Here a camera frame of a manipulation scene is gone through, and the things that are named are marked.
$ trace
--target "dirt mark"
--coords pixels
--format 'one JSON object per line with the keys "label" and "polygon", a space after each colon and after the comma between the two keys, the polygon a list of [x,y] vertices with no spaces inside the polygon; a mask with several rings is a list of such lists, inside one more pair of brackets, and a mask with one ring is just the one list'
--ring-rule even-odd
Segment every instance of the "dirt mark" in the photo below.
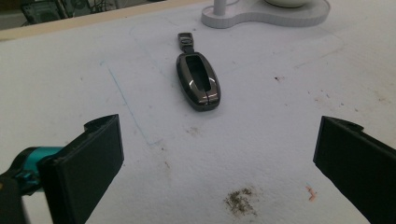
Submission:
{"label": "dirt mark", "polygon": [[236,217],[246,215],[257,216],[257,212],[250,204],[252,196],[254,196],[254,193],[251,188],[240,189],[229,193],[224,202]]}
{"label": "dirt mark", "polygon": [[390,101],[389,99],[387,99],[386,96],[384,96],[382,93],[380,93],[379,91],[374,91],[376,97],[378,98],[378,102],[384,104],[384,105],[389,105],[392,103],[392,101]]}
{"label": "dirt mark", "polygon": [[274,77],[274,79],[278,82],[285,80],[284,77]]}
{"label": "dirt mark", "polygon": [[190,127],[188,130],[186,130],[186,133],[189,133],[192,137],[201,135],[201,131],[197,127]]}

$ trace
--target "key fob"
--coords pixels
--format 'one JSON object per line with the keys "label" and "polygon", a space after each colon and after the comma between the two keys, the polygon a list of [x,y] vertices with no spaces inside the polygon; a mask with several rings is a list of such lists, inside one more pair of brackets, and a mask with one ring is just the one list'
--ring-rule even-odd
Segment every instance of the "key fob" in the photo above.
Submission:
{"label": "key fob", "polygon": [[198,111],[216,108],[220,103],[220,85],[207,58],[194,52],[191,33],[178,34],[179,46],[184,51],[177,57],[177,74],[183,94]]}

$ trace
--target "brown stain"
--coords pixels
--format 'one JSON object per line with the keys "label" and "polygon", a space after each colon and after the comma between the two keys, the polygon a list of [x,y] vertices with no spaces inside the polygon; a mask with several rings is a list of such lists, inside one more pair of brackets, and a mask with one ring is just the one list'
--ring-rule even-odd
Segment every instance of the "brown stain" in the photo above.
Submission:
{"label": "brown stain", "polygon": [[228,197],[224,200],[224,202],[227,204],[227,207],[236,217],[246,215],[257,216],[256,211],[250,204],[252,194],[252,189],[240,189],[229,193]]}

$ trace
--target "blue line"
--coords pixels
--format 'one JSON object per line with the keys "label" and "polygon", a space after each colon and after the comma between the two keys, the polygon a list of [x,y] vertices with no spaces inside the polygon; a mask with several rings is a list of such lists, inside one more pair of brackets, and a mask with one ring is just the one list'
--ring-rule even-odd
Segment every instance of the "blue line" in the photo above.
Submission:
{"label": "blue line", "polygon": [[107,70],[108,70],[108,73],[113,77],[113,80],[114,80],[114,82],[116,83],[116,86],[117,86],[117,88],[119,89],[120,94],[121,94],[121,96],[122,96],[122,100],[124,101],[124,103],[125,103],[126,106],[128,107],[129,113],[130,113],[132,119],[134,120],[134,124],[136,125],[137,129],[139,130],[139,132],[142,134],[142,136],[143,136],[143,138],[145,139],[146,143],[147,143],[149,146],[151,146],[151,145],[157,145],[161,140],[156,141],[156,142],[154,142],[154,143],[150,143],[150,142],[149,142],[148,138],[146,137],[146,135],[144,134],[142,128],[140,127],[139,123],[137,122],[136,117],[134,116],[134,112],[132,111],[132,108],[129,106],[128,102],[126,101],[126,98],[125,98],[125,96],[124,96],[124,94],[123,94],[123,92],[122,92],[122,90],[121,90],[120,84],[119,84],[119,82],[117,81],[116,76],[114,76],[113,72],[111,72],[110,68],[108,67],[108,65],[107,65],[105,62],[100,62],[100,65],[101,65],[101,66],[102,66],[103,64],[106,65]]}

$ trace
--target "stain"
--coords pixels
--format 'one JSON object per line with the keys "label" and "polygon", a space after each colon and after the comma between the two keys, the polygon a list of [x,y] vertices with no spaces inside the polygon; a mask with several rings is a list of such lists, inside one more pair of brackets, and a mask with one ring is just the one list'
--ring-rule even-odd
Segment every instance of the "stain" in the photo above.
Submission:
{"label": "stain", "polygon": [[165,175],[167,181],[170,183],[172,182],[172,169],[171,166],[169,165],[169,162],[164,158],[163,160],[163,174]]}
{"label": "stain", "polygon": [[317,96],[314,98],[314,101],[317,103],[318,108],[327,108],[330,109],[332,112],[335,110],[334,104],[332,101],[327,100],[327,97],[325,96]]}
{"label": "stain", "polygon": [[252,195],[253,192],[251,188],[240,189],[229,193],[224,202],[227,204],[227,208],[230,209],[230,211],[236,217],[246,215],[257,216],[257,212],[250,204]]}
{"label": "stain", "polygon": [[196,137],[197,135],[201,134],[201,131],[197,127],[190,127],[186,130],[186,133],[189,133],[192,137]]}
{"label": "stain", "polygon": [[311,197],[309,197],[309,202],[313,202],[316,198],[317,198],[317,192],[315,192],[311,186],[309,186],[308,184],[305,186],[306,190],[308,190],[308,192],[311,194]]}
{"label": "stain", "polygon": [[388,105],[391,104],[391,101],[389,99],[387,99],[384,95],[382,95],[382,93],[380,93],[379,91],[374,91],[376,97],[378,98],[378,102],[384,104],[384,105]]}
{"label": "stain", "polygon": [[274,79],[275,79],[276,81],[278,81],[278,82],[280,82],[280,81],[282,81],[282,80],[285,80],[284,77],[274,77]]}

